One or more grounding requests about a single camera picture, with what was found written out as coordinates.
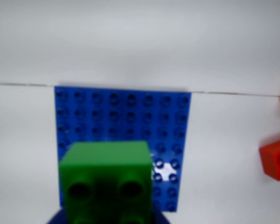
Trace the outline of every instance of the red lego brick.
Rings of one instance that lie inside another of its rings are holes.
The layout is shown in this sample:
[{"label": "red lego brick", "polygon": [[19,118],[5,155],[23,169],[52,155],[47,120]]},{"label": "red lego brick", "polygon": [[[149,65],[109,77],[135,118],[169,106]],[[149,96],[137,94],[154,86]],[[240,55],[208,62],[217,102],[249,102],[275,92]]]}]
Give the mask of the red lego brick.
[{"label": "red lego brick", "polygon": [[259,149],[264,172],[280,181],[280,141]]}]

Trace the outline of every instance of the white backdrop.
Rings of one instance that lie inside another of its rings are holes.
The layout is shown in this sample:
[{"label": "white backdrop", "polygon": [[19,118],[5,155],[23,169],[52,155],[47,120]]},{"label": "white backdrop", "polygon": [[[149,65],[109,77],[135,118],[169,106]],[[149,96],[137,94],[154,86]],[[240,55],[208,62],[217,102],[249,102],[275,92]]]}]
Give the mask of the white backdrop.
[{"label": "white backdrop", "polygon": [[0,83],[280,95],[280,0],[0,0]]},{"label": "white backdrop", "polygon": [[59,209],[60,82],[262,94],[193,94],[178,212],[166,216],[280,224],[280,182],[258,153],[280,133],[280,0],[0,0],[0,224]]}]

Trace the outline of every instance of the plastic toy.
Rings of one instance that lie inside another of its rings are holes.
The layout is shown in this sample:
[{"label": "plastic toy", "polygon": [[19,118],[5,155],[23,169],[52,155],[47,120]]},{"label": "plastic toy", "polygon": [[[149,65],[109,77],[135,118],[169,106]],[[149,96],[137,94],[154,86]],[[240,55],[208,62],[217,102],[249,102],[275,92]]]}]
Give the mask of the plastic toy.
[{"label": "plastic toy", "polygon": [[176,211],[191,93],[57,86],[55,102],[59,161],[77,141],[145,140],[154,205]]},{"label": "plastic toy", "polygon": [[144,141],[73,144],[59,163],[68,223],[150,223],[151,170]]},{"label": "plastic toy", "polygon": [[264,172],[280,181],[280,141],[260,148]]}]

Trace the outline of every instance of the green duplo brick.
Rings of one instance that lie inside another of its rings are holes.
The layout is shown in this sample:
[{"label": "green duplo brick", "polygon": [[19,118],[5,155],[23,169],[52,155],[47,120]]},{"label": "green duplo brick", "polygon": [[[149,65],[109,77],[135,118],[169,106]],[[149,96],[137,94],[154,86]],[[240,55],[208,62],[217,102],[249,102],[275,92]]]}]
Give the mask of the green duplo brick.
[{"label": "green duplo brick", "polygon": [[146,142],[77,142],[59,171],[69,224],[150,223],[152,160]]}]

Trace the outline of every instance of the blue lego baseplate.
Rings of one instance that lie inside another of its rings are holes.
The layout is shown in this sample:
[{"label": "blue lego baseplate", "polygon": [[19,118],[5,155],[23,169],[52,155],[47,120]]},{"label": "blue lego baseplate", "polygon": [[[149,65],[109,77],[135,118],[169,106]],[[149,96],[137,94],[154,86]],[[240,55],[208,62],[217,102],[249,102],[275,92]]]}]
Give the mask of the blue lego baseplate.
[{"label": "blue lego baseplate", "polygon": [[146,140],[153,203],[176,211],[190,102],[189,92],[56,86],[58,161],[76,141]]}]

